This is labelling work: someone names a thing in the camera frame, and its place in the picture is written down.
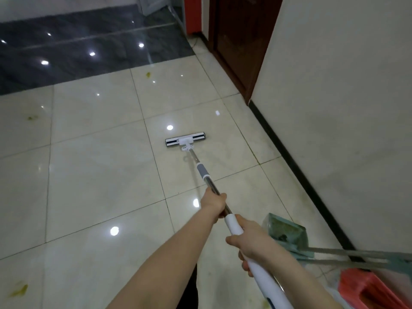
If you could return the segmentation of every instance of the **mop pole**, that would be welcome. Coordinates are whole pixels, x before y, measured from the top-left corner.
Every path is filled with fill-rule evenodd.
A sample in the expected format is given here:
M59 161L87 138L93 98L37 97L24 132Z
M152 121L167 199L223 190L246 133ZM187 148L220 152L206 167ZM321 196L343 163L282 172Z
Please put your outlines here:
M208 187L216 194L220 195L218 188L212 181L209 173L207 172L205 166L200 162L199 158L196 156L193 147L188 146L188 151L192 155L194 161L196 162L197 170L200 176ZM230 211L229 206L226 204L221 215L224 217L224 221L230 230L232 235L240 235L243 233L243 229L237 222L235 215ZM284 291L281 286L277 283L276 279L265 269L263 269L254 260L243 256L247 260L250 272L252 272L257 285L260 288L263 296L266 298L272 309L293 309L291 303L288 301Z

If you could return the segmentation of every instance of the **red panel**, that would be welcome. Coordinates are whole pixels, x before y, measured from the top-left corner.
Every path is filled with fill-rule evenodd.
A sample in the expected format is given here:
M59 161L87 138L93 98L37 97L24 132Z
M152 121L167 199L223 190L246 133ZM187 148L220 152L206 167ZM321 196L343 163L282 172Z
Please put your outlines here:
M202 0L185 0L186 33L202 31Z

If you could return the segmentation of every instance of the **person's right hand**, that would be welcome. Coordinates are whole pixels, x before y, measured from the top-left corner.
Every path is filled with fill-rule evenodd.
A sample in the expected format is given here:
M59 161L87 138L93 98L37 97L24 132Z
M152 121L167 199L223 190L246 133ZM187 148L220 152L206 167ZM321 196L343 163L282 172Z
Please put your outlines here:
M239 258L242 260L242 268L248 272L250 277L253 277L242 253L263 265L265 263L265 252L270 246L277 245L277 243L257 222L247 220L238 214L235 216L243 229L243 234L228 236L226 243L240 249Z

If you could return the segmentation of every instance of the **white plastic handle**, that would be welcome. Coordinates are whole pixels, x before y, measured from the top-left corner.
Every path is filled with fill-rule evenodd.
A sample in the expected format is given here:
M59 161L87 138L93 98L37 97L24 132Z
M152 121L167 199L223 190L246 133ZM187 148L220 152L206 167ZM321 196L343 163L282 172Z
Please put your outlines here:
M243 229L237 222L234 214L231 213L227 215L224 218L224 221L232 235L240 235L243 233ZM272 309L293 309L291 303L288 301L280 286L276 283L274 277L254 260L247 257L245 257L245 260L248 261L250 272L252 272L260 291L263 296L265 296Z

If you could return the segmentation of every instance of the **person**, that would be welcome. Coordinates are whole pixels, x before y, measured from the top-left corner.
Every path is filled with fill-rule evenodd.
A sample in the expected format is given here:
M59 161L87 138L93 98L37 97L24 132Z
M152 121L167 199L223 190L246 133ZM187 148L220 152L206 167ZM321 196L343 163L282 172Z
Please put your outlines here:
M201 209L141 265L107 309L197 308L196 264L226 197L207 188ZM276 277L295 309L343 308L258 223L236 218L244 232L228 236L226 242L240 249L241 266L249 276L253 275L240 252Z

